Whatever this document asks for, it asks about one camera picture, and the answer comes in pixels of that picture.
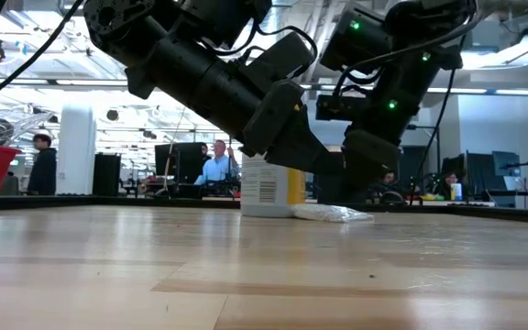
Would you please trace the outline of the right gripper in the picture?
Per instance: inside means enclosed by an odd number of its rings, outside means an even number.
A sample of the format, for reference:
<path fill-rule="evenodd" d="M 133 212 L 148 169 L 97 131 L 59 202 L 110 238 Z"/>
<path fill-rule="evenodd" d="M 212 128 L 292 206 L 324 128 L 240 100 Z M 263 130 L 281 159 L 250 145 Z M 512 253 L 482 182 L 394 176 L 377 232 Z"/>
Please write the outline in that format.
<path fill-rule="evenodd" d="M 381 177 L 384 169 L 393 170 L 401 156 L 399 148 L 369 132 L 356 129 L 343 142 L 345 168 L 338 190 L 339 202 L 364 202 L 369 186 Z"/>

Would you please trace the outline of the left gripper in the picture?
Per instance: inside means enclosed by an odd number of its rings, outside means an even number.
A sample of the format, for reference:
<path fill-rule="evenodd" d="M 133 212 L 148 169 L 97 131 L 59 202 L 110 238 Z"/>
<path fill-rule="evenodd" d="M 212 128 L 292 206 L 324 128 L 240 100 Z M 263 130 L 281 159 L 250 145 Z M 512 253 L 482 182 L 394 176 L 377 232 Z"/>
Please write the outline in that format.
<path fill-rule="evenodd" d="M 338 160 L 309 126 L 307 106 L 296 111 L 303 88 L 291 80 L 272 84 L 243 129 L 242 152 L 266 162 L 313 174 L 338 174 Z"/>

